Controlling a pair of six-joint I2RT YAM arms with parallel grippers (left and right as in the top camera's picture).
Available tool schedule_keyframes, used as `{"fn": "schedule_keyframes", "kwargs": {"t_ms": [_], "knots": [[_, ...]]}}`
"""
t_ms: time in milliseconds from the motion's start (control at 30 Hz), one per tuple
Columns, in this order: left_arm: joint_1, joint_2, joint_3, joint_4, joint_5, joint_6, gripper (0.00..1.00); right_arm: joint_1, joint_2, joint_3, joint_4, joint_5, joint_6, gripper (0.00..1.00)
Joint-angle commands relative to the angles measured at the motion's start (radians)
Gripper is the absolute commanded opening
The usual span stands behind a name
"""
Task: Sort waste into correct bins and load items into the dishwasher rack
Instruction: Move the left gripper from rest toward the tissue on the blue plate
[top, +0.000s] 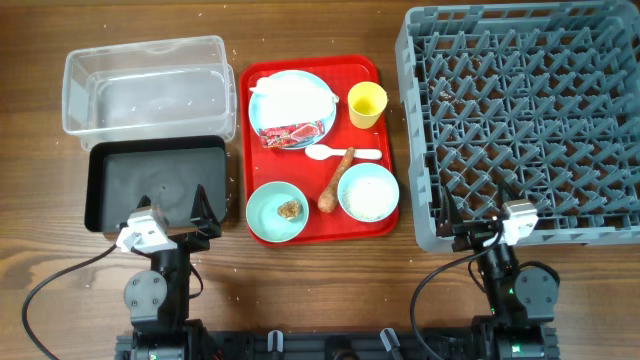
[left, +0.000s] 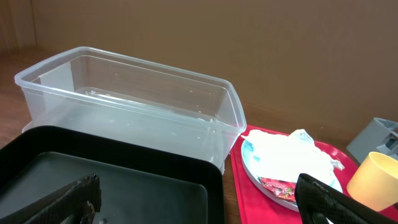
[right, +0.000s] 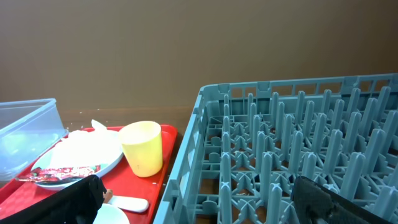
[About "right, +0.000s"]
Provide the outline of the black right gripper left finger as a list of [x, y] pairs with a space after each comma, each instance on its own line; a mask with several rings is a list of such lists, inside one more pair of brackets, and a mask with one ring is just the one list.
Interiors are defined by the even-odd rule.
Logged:
[[97, 175], [89, 175], [3, 218], [1, 224], [93, 224], [106, 192], [102, 180]]

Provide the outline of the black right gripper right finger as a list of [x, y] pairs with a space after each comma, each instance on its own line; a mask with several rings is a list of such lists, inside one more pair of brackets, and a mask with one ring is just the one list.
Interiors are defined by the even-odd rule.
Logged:
[[304, 176], [296, 178], [290, 199], [300, 224], [389, 223]]

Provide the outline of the orange carrot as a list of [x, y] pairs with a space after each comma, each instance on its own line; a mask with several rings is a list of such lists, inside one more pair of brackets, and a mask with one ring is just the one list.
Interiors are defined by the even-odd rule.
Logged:
[[113, 197], [113, 191], [111, 189], [107, 189], [106, 192], [103, 194], [104, 196], [104, 203], [108, 203]]

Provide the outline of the light blue rice bowl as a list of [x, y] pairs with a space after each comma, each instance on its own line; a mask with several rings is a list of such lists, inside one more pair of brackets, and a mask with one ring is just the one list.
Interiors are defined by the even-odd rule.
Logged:
[[120, 208], [104, 203], [98, 210], [93, 224], [129, 224], [129, 219]]

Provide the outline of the red snack wrapper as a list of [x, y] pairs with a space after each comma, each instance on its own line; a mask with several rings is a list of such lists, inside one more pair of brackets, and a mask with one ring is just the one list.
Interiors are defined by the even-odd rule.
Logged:
[[21, 182], [35, 182], [40, 184], [65, 184], [83, 179], [101, 170], [100, 165], [85, 167], [46, 168], [37, 167], [30, 173], [16, 177]]

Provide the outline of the white plastic spoon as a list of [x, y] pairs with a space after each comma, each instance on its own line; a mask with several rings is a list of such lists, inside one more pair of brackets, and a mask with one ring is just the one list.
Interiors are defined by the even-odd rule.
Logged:
[[114, 205], [122, 210], [127, 210], [135, 213], [143, 213], [149, 208], [149, 202], [143, 198], [125, 197], [113, 195], [108, 201], [108, 204]]

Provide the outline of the white napkin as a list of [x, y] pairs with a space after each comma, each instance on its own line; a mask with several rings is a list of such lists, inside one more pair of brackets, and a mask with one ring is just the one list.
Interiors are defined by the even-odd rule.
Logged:
[[91, 121], [93, 130], [72, 131], [50, 151], [50, 168], [85, 167], [110, 164], [121, 154], [118, 132]]

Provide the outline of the light blue plate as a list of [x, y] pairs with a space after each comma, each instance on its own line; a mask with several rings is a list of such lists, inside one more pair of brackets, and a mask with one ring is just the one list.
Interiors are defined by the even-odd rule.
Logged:
[[89, 175], [104, 176], [122, 157], [117, 131], [73, 131], [41, 156], [30, 173], [39, 178], [39, 187], [58, 191]]

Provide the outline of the yellow plastic cup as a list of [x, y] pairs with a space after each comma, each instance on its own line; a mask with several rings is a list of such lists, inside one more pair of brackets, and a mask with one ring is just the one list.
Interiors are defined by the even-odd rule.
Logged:
[[162, 129], [154, 121], [138, 121], [119, 131], [123, 153], [133, 173], [150, 177], [163, 165]]

